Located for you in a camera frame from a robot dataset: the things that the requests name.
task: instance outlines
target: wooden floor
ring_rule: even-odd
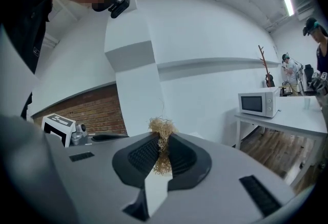
[[[271,129],[266,129],[262,135],[261,128],[258,128],[242,141],[240,149],[290,185],[300,171],[302,161],[308,159],[312,147],[311,139]],[[294,188],[295,193],[298,194],[313,185],[319,174],[317,167],[310,167]]]

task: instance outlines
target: white table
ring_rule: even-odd
[[[240,122],[251,123],[314,140],[310,157],[292,182],[292,187],[302,179],[310,165],[317,162],[322,151],[322,145],[327,137],[327,127],[319,103],[315,96],[309,96],[309,98],[311,102],[308,110],[304,109],[304,97],[279,97],[277,98],[279,111],[273,118],[245,113],[235,115],[237,118],[236,149],[240,149],[242,138]]]

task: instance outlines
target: microwave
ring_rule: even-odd
[[[256,89],[250,93],[239,93],[239,111],[242,113],[274,117],[278,112],[279,87]]]

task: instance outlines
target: microwave door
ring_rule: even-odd
[[[240,100],[242,112],[265,116],[265,93],[242,95]]]

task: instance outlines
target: ceiling light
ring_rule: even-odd
[[[294,14],[294,9],[293,9],[293,5],[292,5],[292,0],[284,0],[287,10],[288,10],[288,14],[289,16],[292,16]]]

